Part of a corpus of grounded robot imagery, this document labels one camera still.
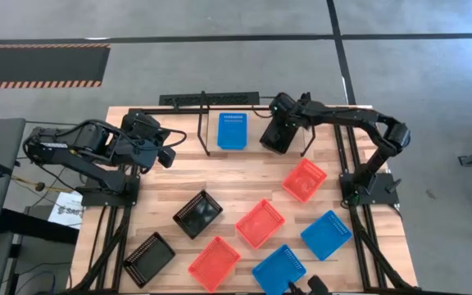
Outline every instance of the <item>wooden table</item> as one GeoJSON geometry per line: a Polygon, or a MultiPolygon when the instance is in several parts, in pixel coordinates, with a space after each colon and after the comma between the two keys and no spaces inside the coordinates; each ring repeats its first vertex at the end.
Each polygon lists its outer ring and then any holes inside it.
{"type": "MultiPolygon", "coordinates": [[[[128,110],[129,107],[110,107],[107,122],[120,126],[121,119],[128,110]]],[[[301,160],[300,152],[304,144],[308,143],[310,134],[300,129],[288,153],[282,156],[275,155],[258,143],[270,119],[262,119],[251,111],[246,111],[249,116],[246,150],[221,151],[216,146],[219,113],[216,107],[211,107],[210,114],[203,115],[202,137],[207,139],[206,145],[211,151],[210,157],[205,154],[197,139],[198,115],[154,116],[160,121],[161,126],[181,129],[187,133],[188,138],[183,144],[175,147],[177,155],[170,169],[156,164],[148,174],[143,175],[138,203],[133,207],[130,219],[125,258],[155,231],[160,233],[176,251],[176,256],[143,289],[139,289],[122,270],[120,293],[205,293],[206,290],[187,272],[187,269],[215,236],[221,236],[242,256],[240,262],[218,287],[217,292],[263,292],[252,276],[251,270],[285,243],[292,248],[307,269],[306,275],[297,282],[304,291],[309,290],[307,280],[312,275],[319,275],[332,291],[361,290],[360,271],[352,238],[326,261],[318,261],[300,238],[300,233],[328,210],[333,210],[346,226],[351,228],[349,212],[339,205],[342,196],[338,175],[341,168],[333,126],[320,125],[315,128],[316,140],[306,157],[324,170],[328,178],[308,203],[301,203],[282,189],[282,181],[301,160]],[[205,189],[213,196],[224,211],[198,237],[191,240],[172,220],[172,216],[201,189],[205,189]],[[260,249],[255,250],[236,232],[234,224],[262,198],[267,199],[280,212],[285,218],[285,223],[260,249]]],[[[365,161],[374,152],[375,146],[364,131],[360,129],[355,131],[361,160],[365,161]]],[[[166,143],[173,143],[180,136],[172,134],[166,143]]],[[[350,161],[349,167],[353,167],[348,141],[344,142],[347,159],[350,161]]],[[[87,271],[101,210],[101,207],[92,207],[84,213],[71,267],[75,284],[87,271]]],[[[372,211],[382,253],[404,280],[416,285],[400,217],[385,205],[372,206],[372,211]]],[[[100,242],[104,237],[106,222],[107,218],[104,218],[100,242]]],[[[102,245],[99,243],[94,259],[98,257],[101,249],[102,245]]],[[[371,283],[375,286],[377,283],[374,265],[367,248],[365,253],[371,283]]],[[[111,286],[115,259],[116,253],[113,252],[107,268],[106,288],[111,286]]]]}

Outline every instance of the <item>black container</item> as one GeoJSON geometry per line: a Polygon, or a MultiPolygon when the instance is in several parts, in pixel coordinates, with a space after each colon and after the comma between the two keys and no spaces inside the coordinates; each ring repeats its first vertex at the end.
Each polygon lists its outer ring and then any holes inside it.
{"type": "Polygon", "coordinates": [[[143,288],[176,255],[163,237],[155,232],[123,261],[132,280],[143,288]]]}
{"type": "Polygon", "coordinates": [[[202,190],[172,219],[190,238],[196,238],[222,211],[220,204],[202,190]]]}

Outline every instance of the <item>gray floor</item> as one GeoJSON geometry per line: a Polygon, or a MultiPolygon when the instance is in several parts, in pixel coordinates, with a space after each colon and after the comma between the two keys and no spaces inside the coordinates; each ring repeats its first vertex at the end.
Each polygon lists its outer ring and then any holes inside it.
{"type": "MultiPolygon", "coordinates": [[[[472,33],[472,1],[335,2],[343,34],[472,33]]],[[[327,12],[316,0],[0,0],[0,39],[329,34],[327,12]]],[[[390,167],[403,179],[398,191],[420,286],[472,293],[472,167],[456,159],[472,152],[472,39],[346,41],[345,48],[357,102],[412,131],[390,167]]],[[[201,90],[311,91],[345,103],[332,41],[136,43],[112,46],[101,88],[0,90],[0,117],[79,122],[104,118],[109,106],[201,90]]],[[[16,173],[52,181],[33,166],[16,173]]],[[[63,178],[78,182],[70,172],[63,178]]],[[[6,207],[15,210],[38,199],[14,184],[9,196],[6,207]]]]}

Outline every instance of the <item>blue basket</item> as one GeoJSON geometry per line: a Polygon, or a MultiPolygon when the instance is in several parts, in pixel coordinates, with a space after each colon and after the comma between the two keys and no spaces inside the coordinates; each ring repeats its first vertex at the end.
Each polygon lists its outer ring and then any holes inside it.
{"type": "Polygon", "coordinates": [[[252,275],[267,295],[283,294],[288,282],[296,282],[305,273],[305,267],[287,245],[278,248],[252,269],[252,275]]]}
{"type": "Polygon", "coordinates": [[[218,146],[232,150],[243,150],[247,146],[247,114],[220,113],[218,146]]]}
{"type": "Polygon", "coordinates": [[[338,250],[351,236],[351,231],[329,210],[302,231],[302,239],[320,261],[338,250]]]}

